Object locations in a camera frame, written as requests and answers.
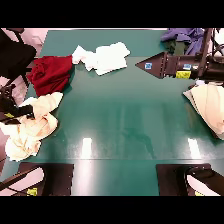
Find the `blue tag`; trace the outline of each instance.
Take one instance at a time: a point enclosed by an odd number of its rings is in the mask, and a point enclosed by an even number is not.
[[[183,69],[185,69],[185,70],[191,70],[191,65],[190,64],[184,64]]]
[[[151,69],[152,63],[145,63],[145,69]]]

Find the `office chair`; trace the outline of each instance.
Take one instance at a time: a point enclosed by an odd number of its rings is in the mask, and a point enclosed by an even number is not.
[[[19,42],[11,40],[0,28],[0,77],[3,76],[9,79],[6,83],[7,86],[21,75],[28,87],[26,72],[30,72],[31,68],[27,68],[27,66],[34,60],[36,49],[33,46],[24,44],[20,36],[24,32],[24,28],[6,29],[13,31]]]

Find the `yellow sticker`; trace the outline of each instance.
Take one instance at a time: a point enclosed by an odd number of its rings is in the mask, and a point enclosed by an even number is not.
[[[197,191],[195,191],[195,196],[204,196],[204,195],[199,193],[199,192],[197,192]]]
[[[33,196],[37,196],[37,188],[28,189],[27,190],[27,194],[31,194]]]
[[[176,78],[178,79],[189,79],[191,76],[191,71],[177,71]]]
[[[14,116],[10,113],[5,114],[6,117],[13,118]]]

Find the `blue cloth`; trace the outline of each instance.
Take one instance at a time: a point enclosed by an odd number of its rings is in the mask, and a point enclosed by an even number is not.
[[[162,35],[161,41],[176,40],[188,42],[190,45],[185,54],[195,55],[201,49],[203,36],[204,31],[201,28],[169,28]]]

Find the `green table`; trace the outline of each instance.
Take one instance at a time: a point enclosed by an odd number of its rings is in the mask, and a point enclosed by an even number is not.
[[[192,80],[159,80],[136,62],[163,51],[158,30],[49,31],[41,56],[66,56],[78,45],[123,42],[127,68],[103,76],[75,66],[53,115],[56,131],[27,162],[74,163],[72,195],[158,195],[157,163],[211,163],[224,175],[224,143],[182,95]],[[36,96],[32,86],[27,97]],[[83,139],[91,138],[91,149]],[[0,180],[16,173],[6,161]]]

